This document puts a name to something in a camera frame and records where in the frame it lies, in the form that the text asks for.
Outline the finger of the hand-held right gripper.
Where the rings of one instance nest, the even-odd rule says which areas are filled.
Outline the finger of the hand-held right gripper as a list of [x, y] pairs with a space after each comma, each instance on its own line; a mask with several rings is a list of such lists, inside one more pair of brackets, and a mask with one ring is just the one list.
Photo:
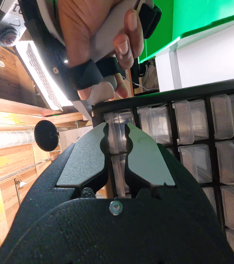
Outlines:
[[92, 122], [92, 107], [83, 100], [72, 101], [73, 106], [89, 121]]

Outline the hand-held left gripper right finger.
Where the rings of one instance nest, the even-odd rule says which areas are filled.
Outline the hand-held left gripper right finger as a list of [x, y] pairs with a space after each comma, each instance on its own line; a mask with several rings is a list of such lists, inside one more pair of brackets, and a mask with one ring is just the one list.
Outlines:
[[127, 156], [125, 181], [129, 187], [175, 186], [156, 141], [135, 125], [125, 124]]

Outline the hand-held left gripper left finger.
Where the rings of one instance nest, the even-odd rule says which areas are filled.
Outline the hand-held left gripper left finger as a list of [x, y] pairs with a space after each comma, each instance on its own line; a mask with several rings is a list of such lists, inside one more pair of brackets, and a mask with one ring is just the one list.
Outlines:
[[57, 188], [102, 188], [108, 182], [106, 159], [109, 126], [103, 122], [71, 144], [57, 159]]

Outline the person's right hand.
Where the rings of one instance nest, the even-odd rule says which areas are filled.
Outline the person's right hand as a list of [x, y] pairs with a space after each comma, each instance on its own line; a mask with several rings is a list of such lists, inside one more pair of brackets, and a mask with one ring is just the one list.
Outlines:
[[[89, 47], [91, 38], [96, 34], [108, 13], [120, 0], [60, 0], [58, 12], [69, 66], [70, 78], [81, 100], [87, 100], [91, 87], [84, 81], [83, 74], [91, 65]], [[124, 17], [124, 30], [112, 41], [113, 51], [104, 58], [116, 56], [122, 70], [133, 66], [134, 59], [144, 50], [143, 29], [136, 10], [127, 10]]]

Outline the studio light panel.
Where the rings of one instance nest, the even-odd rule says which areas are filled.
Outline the studio light panel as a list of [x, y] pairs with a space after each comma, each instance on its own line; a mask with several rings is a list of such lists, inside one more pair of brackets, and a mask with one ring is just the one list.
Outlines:
[[49, 109], [63, 111], [63, 107], [73, 106], [48, 73], [33, 41], [19, 41], [14, 50], [33, 78], [37, 91]]

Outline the white cardboard box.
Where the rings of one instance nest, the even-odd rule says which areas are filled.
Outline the white cardboard box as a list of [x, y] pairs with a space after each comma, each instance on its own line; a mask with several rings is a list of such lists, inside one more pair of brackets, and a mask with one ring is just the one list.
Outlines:
[[80, 137], [92, 129], [93, 126], [91, 125], [59, 132], [61, 150], [66, 150], [67, 147], [69, 147], [72, 143], [76, 143]]

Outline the black round textured knob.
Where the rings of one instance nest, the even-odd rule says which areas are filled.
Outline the black round textured knob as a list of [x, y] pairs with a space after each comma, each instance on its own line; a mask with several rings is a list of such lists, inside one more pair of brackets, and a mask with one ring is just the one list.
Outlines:
[[38, 147], [45, 152], [55, 150], [59, 144], [59, 132], [56, 126], [48, 120], [41, 120], [36, 124], [34, 138]]

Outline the copper pipe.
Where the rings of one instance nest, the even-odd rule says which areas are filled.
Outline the copper pipe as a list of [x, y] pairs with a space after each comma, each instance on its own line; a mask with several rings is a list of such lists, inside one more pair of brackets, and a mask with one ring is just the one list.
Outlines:
[[3, 182], [3, 181], [5, 181], [5, 180], [7, 180], [7, 179], [9, 179], [9, 178], [11, 178], [11, 177], [17, 175], [17, 174], [21, 174], [21, 173], [23, 173], [23, 172], [25, 172], [25, 171], [27, 171], [27, 170], [29, 170], [29, 169], [31, 169], [31, 168], [37, 167], [37, 166], [39, 166], [39, 165], [41, 165], [41, 164], [43, 164], [43, 163], [45, 163], [45, 162], [47, 162], [47, 161], [53, 161], [53, 160], [55, 160], [59, 155], [60, 155], [60, 154], [55, 155], [55, 156], [50, 157], [50, 158], [48, 158], [48, 159], [42, 160], [42, 161], [40, 161], [40, 162], [38, 162], [38, 163], [36, 163], [36, 164], [33, 164], [33, 165], [31, 165], [31, 166], [28, 166], [28, 167], [26, 167], [26, 168], [24, 168], [24, 169], [22, 169], [22, 170], [19, 170], [19, 171], [17, 171], [17, 172], [11, 173], [11, 174], [9, 174], [9, 175], [7, 175], [7, 176], [1, 177], [1, 178], [0, 178], [0, 182]]

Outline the silver air duct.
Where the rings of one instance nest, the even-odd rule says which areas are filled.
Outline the silver air duct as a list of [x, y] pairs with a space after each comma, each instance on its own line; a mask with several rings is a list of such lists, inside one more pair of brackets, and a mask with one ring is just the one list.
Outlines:
[[0, 131], [0, 149], [35, 143], [34, 131]]

